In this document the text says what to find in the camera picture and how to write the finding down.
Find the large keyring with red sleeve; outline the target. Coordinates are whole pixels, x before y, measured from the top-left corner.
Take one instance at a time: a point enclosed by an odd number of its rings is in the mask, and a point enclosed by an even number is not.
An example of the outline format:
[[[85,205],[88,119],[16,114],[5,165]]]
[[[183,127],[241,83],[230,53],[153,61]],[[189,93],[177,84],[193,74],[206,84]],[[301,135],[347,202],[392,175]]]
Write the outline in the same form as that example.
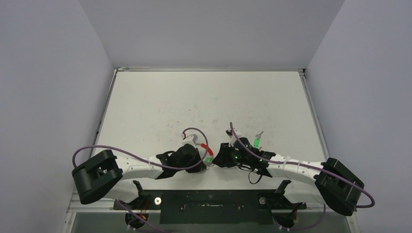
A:
[[[212,159],[214,159],[214,153],[213,153],[212,149],[208,148],[205,143],[197,143],[196,147],[206,149],[206,158],[211,157]],[[205,162],[203,162],[203,163],[206,165],[207,170],[209,170],[211,167],[214,166],[213,163],[210,163],[210,164],[207,164]]]

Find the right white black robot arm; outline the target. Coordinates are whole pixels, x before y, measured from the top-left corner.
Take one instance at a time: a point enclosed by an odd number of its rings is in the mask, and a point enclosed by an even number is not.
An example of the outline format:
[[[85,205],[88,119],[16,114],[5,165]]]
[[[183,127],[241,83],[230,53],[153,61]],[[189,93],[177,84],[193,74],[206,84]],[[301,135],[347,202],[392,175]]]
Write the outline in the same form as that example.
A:
[[[258,175],[297,181],[276,192],[275,203],[287,208],[292,203],[325,204],[336,213],[351,216],[357,208],[364,183],[335,158],[308,162],[284,157],[250,145],[245,137],[233,144],[222,143],[213,164],[219,167],[246,166]]]

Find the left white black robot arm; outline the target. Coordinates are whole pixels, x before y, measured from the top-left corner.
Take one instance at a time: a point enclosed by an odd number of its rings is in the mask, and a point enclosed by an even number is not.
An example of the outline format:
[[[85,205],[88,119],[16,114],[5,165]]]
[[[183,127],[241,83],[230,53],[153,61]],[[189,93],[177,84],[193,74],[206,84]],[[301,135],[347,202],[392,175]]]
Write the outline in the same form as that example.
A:
[[[108,198],[139,209],[145,203],[145,196],[137,186],[139,178],[160,180],[179,171],[198,173],[206,169],[199,150],[191,144],[148,158],[111,146],[101,148],[97,155],[74,165],[71,172],[81,204]]]

